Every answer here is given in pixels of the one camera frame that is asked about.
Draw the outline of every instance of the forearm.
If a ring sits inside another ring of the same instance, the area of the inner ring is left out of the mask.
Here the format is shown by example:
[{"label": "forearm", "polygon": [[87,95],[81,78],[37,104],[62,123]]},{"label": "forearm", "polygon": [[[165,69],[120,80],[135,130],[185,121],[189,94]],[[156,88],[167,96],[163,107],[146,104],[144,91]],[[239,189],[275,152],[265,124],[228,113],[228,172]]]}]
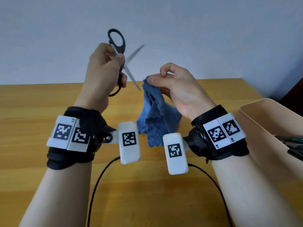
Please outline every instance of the forearm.
[{"label": "forearm", "polygon": [[212,161],[214,171],[237,227],[302,226],[276,188],[250,155]]},{"label": "forearm", "polygon": [[92,163],[63,170],[47,169],[20,227],[84,227],[89,202]]}]

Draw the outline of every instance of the hand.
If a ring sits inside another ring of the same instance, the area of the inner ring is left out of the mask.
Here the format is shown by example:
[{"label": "hand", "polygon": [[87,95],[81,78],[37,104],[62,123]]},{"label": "hand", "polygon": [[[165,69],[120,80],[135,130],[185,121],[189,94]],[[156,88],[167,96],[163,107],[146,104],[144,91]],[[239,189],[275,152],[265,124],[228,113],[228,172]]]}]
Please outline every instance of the hand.
[{"label": "hand", "polygon": [[151,75],[147,82],[159,87],[162,94],[167,95],[178,111],[191,121],[216,106],[192,74],[173,63],[163,65],[160,73]]},{"label": "hand", "polygon": [[[123,54],[117,55],[111,45],[101,43],[89,57],[82,91],[74,106],[102,113],[108,106],[108,95],[117,86],[124,62]],[[122,73],[122,87],[126,87],[126,82],[127,76]]]}]

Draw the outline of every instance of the blue towel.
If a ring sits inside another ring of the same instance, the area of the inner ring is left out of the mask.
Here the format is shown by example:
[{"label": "blue towel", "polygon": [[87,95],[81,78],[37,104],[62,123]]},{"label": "blue towel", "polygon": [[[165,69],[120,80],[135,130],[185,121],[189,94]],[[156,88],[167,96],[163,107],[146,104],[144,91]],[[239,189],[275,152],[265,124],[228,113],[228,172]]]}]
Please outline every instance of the blue towel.
[{"label": "blue towel", "polygon": [[144,104],[137,120],[139,133],[147,133],[147,144],[163,146],[163,135],[175,133],[182,115],[178,110],[164,101],[159,88],[143,80]]}]

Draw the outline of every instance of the table surface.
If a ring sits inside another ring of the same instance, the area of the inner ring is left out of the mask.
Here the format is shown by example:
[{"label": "table surface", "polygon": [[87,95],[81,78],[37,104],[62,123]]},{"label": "table surface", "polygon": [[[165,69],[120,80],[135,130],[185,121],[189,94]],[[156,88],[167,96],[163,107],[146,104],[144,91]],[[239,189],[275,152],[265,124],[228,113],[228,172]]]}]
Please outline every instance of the table surface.
[{"label": "table surface", "polygon": [[[199,80],[216,104],[233,112],[261,99],[242,79]],[[0,226],[18,226],[46,171],[46,142],[58,115],[73,105],[82,84],[0,86]],[[143,91],[133,83],[110,98],[102,114],[109,126],[136,121],[143,107]],[[182,118],[178,132],[187,136],[190,121]],[[162,146],[149,148],[139,134],[142,159],[112,164],[94,198],[91,226],[227,226],[221,196],[201,171],[170,175]],[[186,153],[188,163],[206,170],[215,180],[211,163]],[[109,161],[119,156],[118,144],[103,145],[95,156],[91,191]],[[303,216],[301,185],[279,188]]]}]

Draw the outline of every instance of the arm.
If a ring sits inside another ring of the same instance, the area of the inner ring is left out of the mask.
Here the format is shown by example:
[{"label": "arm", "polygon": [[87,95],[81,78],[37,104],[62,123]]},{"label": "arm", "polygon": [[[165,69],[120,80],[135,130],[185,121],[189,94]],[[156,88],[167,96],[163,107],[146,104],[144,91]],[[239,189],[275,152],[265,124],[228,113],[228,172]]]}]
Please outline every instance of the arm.
[{"label": "arm", "polygon": [[92,162],[48,168],[20,227],[85,226]]},{"label": "arm", "polygon": [[[173,63],[162,66],[148,83],[159,87],[191,121],[216,106],[191,73]],[[230,156],[212,165],[236,226],[302,226],[250,155]]]},{"label": "arm", "polygon": [[250,155],[211,163],[236,226],[302,226]]},{"label": "arm", "polygon": [[[74,106],[102,113],[124,62],[123,54],[116,55],[109,44],[101,43],[90,56],[83,88]],[[126,87],[126,82],[127,77],[122,74],[122,87]],[[75,163],[61,170],[48,168],[20,227],[84,227],[91,171],[92,162]]]}]

